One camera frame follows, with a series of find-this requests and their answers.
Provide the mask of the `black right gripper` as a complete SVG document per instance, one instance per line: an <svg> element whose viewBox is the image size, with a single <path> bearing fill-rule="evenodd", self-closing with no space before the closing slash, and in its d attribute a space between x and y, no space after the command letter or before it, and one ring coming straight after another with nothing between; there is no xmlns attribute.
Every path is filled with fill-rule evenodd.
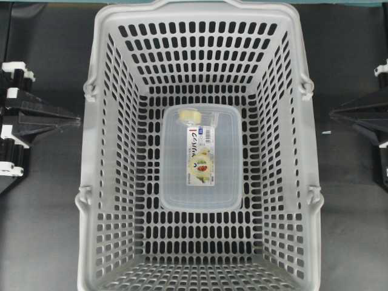
<svg viewBox="0 0 388 291"><path fill-rule="evenodd" d="M378 78L382 102L374 104L343 104L333 109L329 115L334 120L350 126L369 138L379 147L381 176L387 185L387 62L374 69Z"/></svg>

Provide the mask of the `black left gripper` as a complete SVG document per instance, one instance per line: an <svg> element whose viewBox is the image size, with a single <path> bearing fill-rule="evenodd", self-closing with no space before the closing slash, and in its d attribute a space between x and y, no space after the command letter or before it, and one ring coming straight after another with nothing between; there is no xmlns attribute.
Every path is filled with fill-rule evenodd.
<svg viewBox="0 0 388 291"><path fill-rule="evenodd" d="M1 64L2 194L27 177L30 147L38 135L81 125L81 119L74 113L23 91L30 90L33 82L34 73L28 70L24 62ZM39 116L21 116L21 112Z"/></svg>

